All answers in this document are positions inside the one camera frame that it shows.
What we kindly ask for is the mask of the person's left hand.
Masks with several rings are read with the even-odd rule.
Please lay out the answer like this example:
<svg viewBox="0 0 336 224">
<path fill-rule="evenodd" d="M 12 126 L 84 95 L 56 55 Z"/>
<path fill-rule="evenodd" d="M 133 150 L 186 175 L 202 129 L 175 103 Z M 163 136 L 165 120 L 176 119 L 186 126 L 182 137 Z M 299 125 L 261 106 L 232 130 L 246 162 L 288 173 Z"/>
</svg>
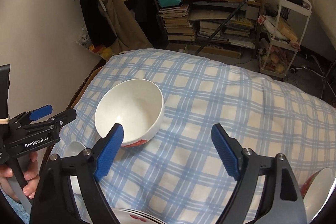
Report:
<svg viewBox="0 0 336 224">
<path fill-rule="evenodd" d="M 30 162 L 28 165 L 27 170 L 23 173 L 24 178 L 27 181 L 27 185 L 23 188 L 23 193 L 26 197 L 29 199 L 34 198 L 35 192 L 39 183 L 39 169 L 38 169 L 38 153 L 37 151 L 32 152 L 29 154 Z M 1 170 L 0 170 L 0 177 L 1 177 L 1 188 L 2 190 L 15 202 L 19 202 L 19 198 L 17 195 L 14 193 L 12 190 L 8 178 L 11 178 L 13 176 L 13 171 L 12 169 L 3 164 L 1 165 Z"/>
</svg>

